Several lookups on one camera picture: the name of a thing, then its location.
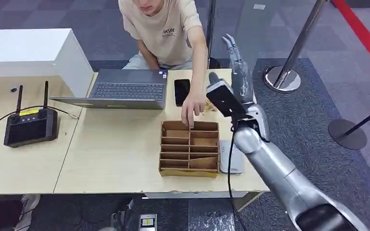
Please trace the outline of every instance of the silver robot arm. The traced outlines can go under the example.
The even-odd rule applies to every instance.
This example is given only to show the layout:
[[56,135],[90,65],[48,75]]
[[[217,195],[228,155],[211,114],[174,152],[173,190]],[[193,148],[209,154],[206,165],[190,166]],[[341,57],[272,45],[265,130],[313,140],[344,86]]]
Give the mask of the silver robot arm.
[[235,145],[259,173],[270,191],[285,208],[299,231],[366,231],[367,227],[347,207],[331,199],[312,184],[272,142],[268,127],[252,127],[250,120],[266,124],[266,115],[254,104],[251,119],[238,122]]
[[245,62],[234,39],[227,36],[229,39],[222,38],[231,57],[232,87],[212,72],[207,97],[225,117],[232,117],[236,147],[246,155],[298,231],[367,231],[354,213],[320,191],[269,141],[267,117],[256,102],[252,84],[248,85],[251,89],[243,89],[243,82],[251,79],[247,65],[241,75],[235,75],[239,71],[236,63]]

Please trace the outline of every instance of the smartphone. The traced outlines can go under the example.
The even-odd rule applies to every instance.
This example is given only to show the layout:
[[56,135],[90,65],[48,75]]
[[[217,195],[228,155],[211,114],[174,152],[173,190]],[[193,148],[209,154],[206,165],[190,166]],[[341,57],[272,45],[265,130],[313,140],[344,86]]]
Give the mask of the smartphone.
[[177,79],[174,81],[175,86],[175,104],[180,107],[188,96],[191,82],[189,79]]

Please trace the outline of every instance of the light wood table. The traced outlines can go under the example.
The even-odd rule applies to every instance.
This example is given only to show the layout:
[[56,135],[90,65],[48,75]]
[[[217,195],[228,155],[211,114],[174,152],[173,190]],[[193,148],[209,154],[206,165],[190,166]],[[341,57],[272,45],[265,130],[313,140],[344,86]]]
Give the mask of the light wood table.
[[[231,82],[229,69],[214,71]],[[175,106],[174,80],[191,78],[191,70],[169,71],[165,110],[83,109],[60,173],[55,193],[145,193],[155,197],[201,193],[203,197],[226,197],[227,175],[217,178],[176,177],[159,174],[160,129],[164,120],[180,120]],[[230,140],[230,118],[209,112],[196,121],[219,123],[220,139]],[[232,175],[232,189],[268,191],[245,157],[244,171]]]
[[[44,81],[49,81],[49,96],[72,96],[60,77],[0,77],[0,117],[16,110],[18,92],[12,88],[23,85],[22,107],[42,105]],[[81,108],[49,101],[74,115]],[[3,145],[6,119],[0,122],[0,194],[53,193],[62,168],[77,119],[59,112],[59,138],[10,148]]]

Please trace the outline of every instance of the laptop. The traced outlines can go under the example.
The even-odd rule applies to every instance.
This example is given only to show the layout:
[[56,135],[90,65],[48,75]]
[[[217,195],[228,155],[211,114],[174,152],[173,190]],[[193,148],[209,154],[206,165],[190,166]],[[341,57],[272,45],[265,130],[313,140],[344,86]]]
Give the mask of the laptop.
[[101,69],[88,98],[50,97],[85,108],[165,108],[167,70]]

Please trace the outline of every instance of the man's arm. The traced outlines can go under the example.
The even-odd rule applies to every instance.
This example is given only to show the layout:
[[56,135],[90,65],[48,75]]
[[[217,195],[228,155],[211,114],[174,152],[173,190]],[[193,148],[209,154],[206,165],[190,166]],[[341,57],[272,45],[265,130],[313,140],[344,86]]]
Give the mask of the man's arm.
[[157,58],[154,56],[153,53],[151,53],[148,48],[145,46],[144,42],[142,40],[137,40],[138,48],[141,51],[141,54],[143,55],[145,61],[147,62],[149,69],[152,70],[158,70],[159,65]]
[[194,112],[198,116],[205,108],[206,96],[204,80],[206,67],[208,65],[208,48],[201,26],[193,26],[188,32],[188,40],[191,44],[192,55],[192,82],[191,89],[182,105],[182,122],[194,127]]

